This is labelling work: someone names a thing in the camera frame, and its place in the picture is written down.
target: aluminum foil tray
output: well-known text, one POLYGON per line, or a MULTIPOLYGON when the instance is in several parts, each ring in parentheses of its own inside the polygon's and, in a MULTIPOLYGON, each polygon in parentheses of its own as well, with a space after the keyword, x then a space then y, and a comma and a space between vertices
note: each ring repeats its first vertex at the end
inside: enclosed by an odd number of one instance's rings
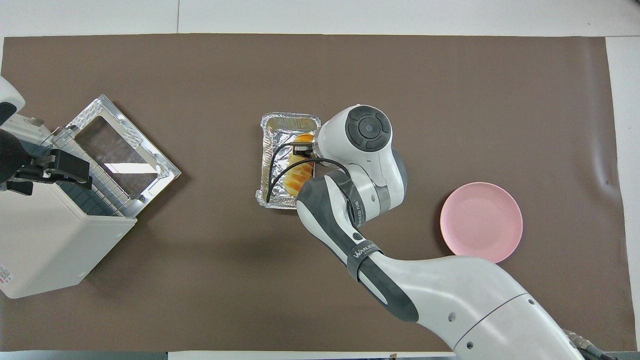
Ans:
MULTIPOLYGON (((292 142, 298 135, 310 133, 315 135, 320 129, 320 119, 314 115, 296 113, 268 113, 262 116, 260 127, 264 133, 262 137, 262 177, 260 189, 255 192, 258 203, 271 209, 295 209, 296 197, 289 195, 284 188, 281 178, 273 188, 271 199, 267 204, 269 191, 269 164, 273 152, 278 146, 292 142)), ((273 179, 289 166, 289 155, 292 147, 285 147, 276 154, 273 163, 273 179)))

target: round plate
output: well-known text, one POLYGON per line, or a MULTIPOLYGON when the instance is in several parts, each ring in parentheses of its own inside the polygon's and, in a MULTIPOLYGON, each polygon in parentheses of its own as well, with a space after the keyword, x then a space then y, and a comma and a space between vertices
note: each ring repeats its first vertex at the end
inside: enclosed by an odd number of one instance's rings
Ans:
POLYGON ((454 254, 499 263, 520 243, 522 213, 503 188, 470 183, 456 189, 445 201, 440 229, 454 254))

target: orange food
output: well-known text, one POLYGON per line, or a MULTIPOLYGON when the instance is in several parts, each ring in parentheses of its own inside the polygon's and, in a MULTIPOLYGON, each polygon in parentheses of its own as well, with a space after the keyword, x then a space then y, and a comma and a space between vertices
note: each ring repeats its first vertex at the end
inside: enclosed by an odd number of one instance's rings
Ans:
MULTIPOLYGON (((311 142, 314 136, 311 134, 302 134, 298 135, 298 137, 293 140, 294 142, 311 142)), ((293 152, 289 155, 289 165, 291 166, 298 161, 304 160, 306 158, 298 155, 294 155, 293 152)), ((284 180, 282 181, 284 184, 284 188, 287 190, 289 195, 297 196, 300 189, 302 189, 302 185, 304 185, 305 181, 311 179, 314 175, 314 166, 313 163, 304 163, 298 165, 297 167, 289 170, 286 175, 284 175, 284 180)))

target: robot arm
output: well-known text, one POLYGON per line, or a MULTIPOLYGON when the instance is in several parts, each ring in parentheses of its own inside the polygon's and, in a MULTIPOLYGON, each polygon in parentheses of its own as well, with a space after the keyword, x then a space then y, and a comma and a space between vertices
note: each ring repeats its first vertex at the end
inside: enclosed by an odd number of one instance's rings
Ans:
MULTIPOLYGON (((24 104, 20 93, 0 77, 0 126, 24 104)), ((34 182, 65 182, 90 189, 89 163, 60 149, 49 149, 43 156, 32 155, 15 135, 0 129, 0 191, 31 195, 34 182)))
POLYGON ((325 124, 316 150, 344 164, 351 178, 334 170, 305 183, 296 203, 304 226, 393 315, 432 330, 459 359, 582 359, 499 266, 463 256, 396 260, 360 233, 360 225, 404 198, 406 171, 390 143, 386 116, 371 106, 352 106, 325 124), (355 133, 351 124, 362 130, 355 133))

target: brown surface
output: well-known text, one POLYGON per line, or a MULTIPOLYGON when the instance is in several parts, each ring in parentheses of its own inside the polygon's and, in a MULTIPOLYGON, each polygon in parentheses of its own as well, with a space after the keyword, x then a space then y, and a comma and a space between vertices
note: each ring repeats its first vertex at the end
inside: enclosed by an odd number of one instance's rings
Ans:
POLYGON ((444 199, 498 184, 525 224, 500 265, 562 327, 636 348, 603 38, 7 38, 2 70, 50 128, 106 94, 184 174, 80 285, 0 297, 1 350, 447 350, 254 199, 262 114, 358 102, 389 116, 409 172, 363 228, 387 255, 447 255, 444 199))

